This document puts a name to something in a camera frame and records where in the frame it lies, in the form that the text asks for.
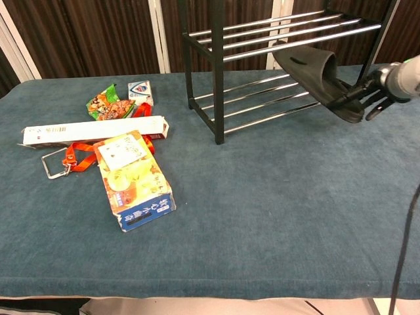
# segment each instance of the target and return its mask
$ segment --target teal felt surface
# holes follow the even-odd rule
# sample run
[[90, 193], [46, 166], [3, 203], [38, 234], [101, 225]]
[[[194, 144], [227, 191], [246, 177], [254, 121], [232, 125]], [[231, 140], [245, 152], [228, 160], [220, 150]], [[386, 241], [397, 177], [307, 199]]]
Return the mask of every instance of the teal felt surface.
[[[358, 70], [340, 68], [340, 78], [354, 80]], [[227, 72], [226, 87], [276, 74]], [[117, 83], [124, 99], [127, 83], [144, 79], [154, 113], [171, 126], [154, 145], [177, 210], [123, 233], [97, 167], [49, 180], [41, 156], [54, 149], [16, 143], [27, 126], [90, 121], [85, 104], [94, 95]], [[194, 75], [194, 87], [209, 93], [210, 74]], [[232, 103], [226, 113], [290, 90]], [[226, 128], [308, 102], [234, 116]], [[420, 181], [418, 100], [356, 125], [317, 107], [232, 133], [220, 146], [188, 109], [182, 73], [29, 81], [0, 108], [0, 296], [390, 295]], [[49, 161], [59, 169], [60, 159]], [[403, 298], [420, 299], [419, 242], [416, 213]]]

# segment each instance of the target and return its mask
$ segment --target black metal frame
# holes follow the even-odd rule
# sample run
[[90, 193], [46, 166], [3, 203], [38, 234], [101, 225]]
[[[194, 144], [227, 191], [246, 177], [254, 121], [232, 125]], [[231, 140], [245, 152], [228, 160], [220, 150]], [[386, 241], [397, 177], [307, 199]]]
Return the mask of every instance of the black metal frame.
[[[243, 129], [244, 127], [254, 125], [259, 122], [271, 120], [277, 117], [282, 117], [287, 114], [294, 112], [299, 112], [306, 108], [311, 108], [317, 106], [319, 103], [312, 103], [309, 105], [301, 106], [300, 108], [295, 108], [293, 110], [288, 110], [273, 116], [269, 116], [265, 119], [260, 119], [260, 121], [247, 123], [241, 125], [237, 128], [230, 130], [224, 130], [224, 81], [223, 81], [223, 71], [224, 71], [224, 55], [223, 55], [223, 21], [224, 21], [224, 1], [223, 0], [211, 0], [211, 51], [207, 49], [203, 44], [201, 44], [195, 37], [192, 37], [188, 32], [188, 7], [187, 0], [178, 0], [178, 13], [181, 22], [182, 29], [182, 51], [184, 55], [184, 67], [185, 67], [185, 79], [186, 79], [186, 92], [188, 97], [188, 107], [189, 109], [195, 109], [197, 114], [204, 120], [210, 130], [215, 134], [215, 142], [217, 144], [224, 143], [224, 135], [226, 133], [231, 133], [232, 131]], [[370, 48], [369, 57], [365, 61], [363, 68], [360, 72], [359, 79], [367, 75], [370, 66], [372, 65], [380, 44], [384, 38], [384, 34], [388, 28], [389, 21], [394, 14], [396, 8], [398, 7], [400, 0], [389, 0], [387, 11], [384, 18], [380, 21], [381, 25], [376, 25], [377, 33], [375, 39]], [[333, 12], [330, 10], [330, 0], [324, 0], [324, 11]], [[343, 14], [343, 16], [357, 18], [355, 16], [349, 16], [344, 12], [338, 12]], [[362, 21], [366, 25], [371, 25], [373, 22], [363, 19]], [[191, 61], [191, 52], [190, 47], [197, 50], [200, 55], [206, 58], [211, 62], [212, 73], [213, 73], [213, 111], [214, 119], [210, 119], [209, 116], [200, 108], [196, 99], [194, 98], [193, 86], [192, 86], [192, 61]]]

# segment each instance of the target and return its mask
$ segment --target floor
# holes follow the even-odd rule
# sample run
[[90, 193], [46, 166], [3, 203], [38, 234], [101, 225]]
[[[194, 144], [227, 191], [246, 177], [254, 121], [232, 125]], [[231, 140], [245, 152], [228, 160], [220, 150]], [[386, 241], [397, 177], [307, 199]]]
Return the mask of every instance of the floor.
[[[367, 299], [309, 299], [325, 315], [384, 315], [372, 311]], [[212, 298], [150, 299], [25, 299], [1, 300], [0, 308], [53, 310], [61, 315], [77, 315], [82, 308], [89, 315], [317, 315], [304, 299], [264, 299], [256, 301]], [[398, 300], [399, 315], [420, 315], [420, 300]]]

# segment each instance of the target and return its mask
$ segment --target snack bag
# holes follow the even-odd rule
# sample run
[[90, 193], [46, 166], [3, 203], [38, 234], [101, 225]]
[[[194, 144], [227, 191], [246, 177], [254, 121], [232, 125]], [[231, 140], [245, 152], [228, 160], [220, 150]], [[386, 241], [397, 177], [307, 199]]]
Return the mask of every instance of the snack bag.
[[116, 85], [110, 85], [87, 104], [87, 111], [95, 120], [126, 118], [134, 107], [134, 100], [119, 100]]

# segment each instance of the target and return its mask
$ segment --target yellow food box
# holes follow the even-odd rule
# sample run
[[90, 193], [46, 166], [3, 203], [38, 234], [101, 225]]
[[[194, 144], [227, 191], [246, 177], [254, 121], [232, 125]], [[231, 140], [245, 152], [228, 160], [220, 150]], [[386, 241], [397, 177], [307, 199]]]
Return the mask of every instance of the yellow food box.
[[94, 152], [122, 231], [176, 209], [171, 186], [138, 131], [97, 142]]

